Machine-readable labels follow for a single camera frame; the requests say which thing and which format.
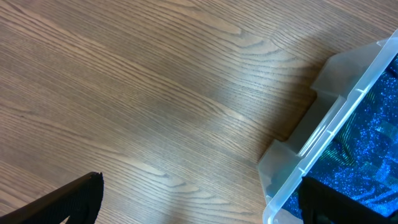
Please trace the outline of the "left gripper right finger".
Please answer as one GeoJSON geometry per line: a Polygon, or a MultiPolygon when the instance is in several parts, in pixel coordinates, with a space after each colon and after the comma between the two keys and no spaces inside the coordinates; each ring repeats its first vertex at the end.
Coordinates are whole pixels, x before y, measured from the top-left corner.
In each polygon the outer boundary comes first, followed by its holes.
{"type": "Polygon", "coordinates": [[[397,224],[397,212],[385,217],[311,177],[303,177],[298,204],[304,224],[397,224]]]}

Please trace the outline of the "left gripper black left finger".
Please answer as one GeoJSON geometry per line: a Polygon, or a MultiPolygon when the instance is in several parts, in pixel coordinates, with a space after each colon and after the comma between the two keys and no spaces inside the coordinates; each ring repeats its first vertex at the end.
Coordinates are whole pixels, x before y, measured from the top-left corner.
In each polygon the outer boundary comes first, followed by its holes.
{"type": "Polygon", "coordinates": [[[1,217],[1,223],[94,224],[104,195],[103,174],[89,172],[1,217]]]}

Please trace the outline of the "shiny blue sequin fabric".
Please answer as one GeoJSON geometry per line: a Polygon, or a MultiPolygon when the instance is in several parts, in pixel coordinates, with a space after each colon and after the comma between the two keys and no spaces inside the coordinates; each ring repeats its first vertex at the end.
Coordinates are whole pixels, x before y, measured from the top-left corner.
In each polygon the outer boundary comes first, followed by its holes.
{"type": "Polygon", "coordinates": [[[397,57],[393,57],[307,173],[397,219],[397,57]]]}

